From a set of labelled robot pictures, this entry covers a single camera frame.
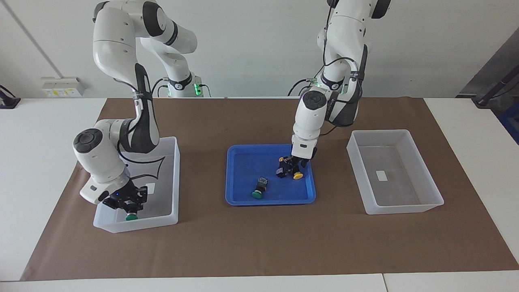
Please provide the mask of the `black stand pole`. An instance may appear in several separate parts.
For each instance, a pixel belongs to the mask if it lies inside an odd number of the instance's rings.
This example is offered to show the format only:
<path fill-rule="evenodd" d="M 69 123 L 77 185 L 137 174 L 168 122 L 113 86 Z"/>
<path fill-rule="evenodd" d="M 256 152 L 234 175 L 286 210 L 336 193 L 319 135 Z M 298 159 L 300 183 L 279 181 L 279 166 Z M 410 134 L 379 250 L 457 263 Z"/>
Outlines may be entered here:
<path fill-rule="evenodd" d="M 485 108 L 494 98 L 501 97 L 519 86 L 519 79 L 513 85 L 509 85 L 510 82 L 516 78 L 519 78 L 519 71 L 510 72 L 498 83 L 491 86 L 490 89 L 484 91 L 482 94 L 476 95 L 472 99 L 473 103 L 478 108 Z"/>

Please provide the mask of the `white wall conduit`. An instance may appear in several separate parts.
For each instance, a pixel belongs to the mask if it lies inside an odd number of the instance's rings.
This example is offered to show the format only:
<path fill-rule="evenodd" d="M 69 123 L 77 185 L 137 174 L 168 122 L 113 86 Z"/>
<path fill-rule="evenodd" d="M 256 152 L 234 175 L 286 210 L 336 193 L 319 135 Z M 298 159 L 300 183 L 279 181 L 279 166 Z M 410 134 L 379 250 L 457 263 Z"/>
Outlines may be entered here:
<path fill-rule="evenodd" d="M 20 30 L 24 33 L 24 35 L 27 37 L 27 39 L 31 42 L 33 47 L 37 50 L 39 55 L 45 60 L 47 65 L 52 69 L 54 72 L 55 78 L 63 78 L 63 74 L 61 70 L 57 68 L 54 61 L 48 56 L 48 54 L 43 50 L 41 45 L 37 42 L 35 37 L 33 37 L 32 33 L 27 29 L 27 27 L 23 24 L 19 16 L 15 13 L 15 11 L 11 8 L 11 6 L 8 4 L 7 0 L 0 0 L 0 3 L 2 6 L 6 9 L 7 13 L 10 15 L 10 17 L 13 19 L 13 21 L 17 24 L 17 26 L 20 28 Z"/>

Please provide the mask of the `white wall socket box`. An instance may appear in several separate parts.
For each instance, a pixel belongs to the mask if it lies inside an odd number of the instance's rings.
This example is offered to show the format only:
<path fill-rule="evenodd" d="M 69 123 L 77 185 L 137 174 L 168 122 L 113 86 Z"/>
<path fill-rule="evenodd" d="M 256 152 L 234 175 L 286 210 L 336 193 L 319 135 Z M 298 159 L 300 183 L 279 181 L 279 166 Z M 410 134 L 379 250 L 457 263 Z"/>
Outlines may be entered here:
<path fill-rule="evenodd" d="M 42 77 L 41 90 L 47 98 L 82 98 L 86 88 L 77 77 Z"/>

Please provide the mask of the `translucent white plastic box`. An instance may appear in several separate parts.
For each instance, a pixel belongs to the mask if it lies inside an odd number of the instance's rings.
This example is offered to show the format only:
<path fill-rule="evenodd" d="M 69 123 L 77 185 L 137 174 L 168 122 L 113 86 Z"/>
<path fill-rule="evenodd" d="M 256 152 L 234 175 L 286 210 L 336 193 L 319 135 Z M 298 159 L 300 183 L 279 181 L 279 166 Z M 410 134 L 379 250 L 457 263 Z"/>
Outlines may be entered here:
<path fill-rule="evenodd" d="M 367 214 L 422 213 L 444 204 L 408 130 L 352 131 L 346 149 Z M 388 181 L 378 181 L 377 170 Z"/>
<path fill-rule="evenodd" d="M 148 154 L 123 152 L 122 160 L 136 187 L 156 183 L 154 194 L 148 195 L 137 220 L 126 221 L 122 209 L 98 204 L 93 226 L 110 233 L 130 232 L 164 227 L 178 223 L 180 151 L 176 137 L 161 138 Z"/>

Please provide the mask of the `blue plastic tray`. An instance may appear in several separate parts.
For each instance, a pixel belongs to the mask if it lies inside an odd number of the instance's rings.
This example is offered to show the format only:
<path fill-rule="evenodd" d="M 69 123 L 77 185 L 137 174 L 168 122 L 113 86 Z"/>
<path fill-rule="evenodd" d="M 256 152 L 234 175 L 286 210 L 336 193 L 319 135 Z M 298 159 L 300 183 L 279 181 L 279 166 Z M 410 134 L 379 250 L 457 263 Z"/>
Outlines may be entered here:
<path fill-rule="evenodd" d="M 232 206 L 270 206 L 311 204 L 316 189 L 311 164 L 301 169 L 304 176 L 279 178 L 280 157 L 291 153 L 290 144 L 234 145 L 227 152 L 225 199 Z M 268 179 L 263 198 L 252 198 L 259 177 Z"/>

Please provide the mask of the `blue crate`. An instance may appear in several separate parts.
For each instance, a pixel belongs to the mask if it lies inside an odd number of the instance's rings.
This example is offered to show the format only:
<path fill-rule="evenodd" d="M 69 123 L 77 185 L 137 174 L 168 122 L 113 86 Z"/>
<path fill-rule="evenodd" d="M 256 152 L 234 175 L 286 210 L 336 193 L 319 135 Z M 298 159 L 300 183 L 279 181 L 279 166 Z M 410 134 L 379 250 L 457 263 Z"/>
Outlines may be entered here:
<path fill-rule="evenodd" d="M 516 144 L 519 145 L 519 102 L 514 103 L 499 115 L 498 120 Z"/>

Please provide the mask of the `brown table mat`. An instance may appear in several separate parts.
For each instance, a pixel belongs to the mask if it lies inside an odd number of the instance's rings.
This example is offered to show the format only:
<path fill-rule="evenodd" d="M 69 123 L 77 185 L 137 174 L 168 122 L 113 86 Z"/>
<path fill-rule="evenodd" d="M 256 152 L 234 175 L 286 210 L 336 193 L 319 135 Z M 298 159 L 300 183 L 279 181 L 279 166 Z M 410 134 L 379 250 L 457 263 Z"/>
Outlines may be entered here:
<path fill-rule="evenodd" d="M 234 207 L 225 201 L 229 147 L 290 142 L 296 99 L 156 99 L 162 136 L 180 148 L 179 222 L 112 234 L 76 166 L 22 281 L 519 270 L 519 264 L 422 99 L 363 98 L 352 128 L 319 139 L 316 200 Z M 367 215 L 347 150 L 352 130 L 407 129 L 444 204 Z"/>

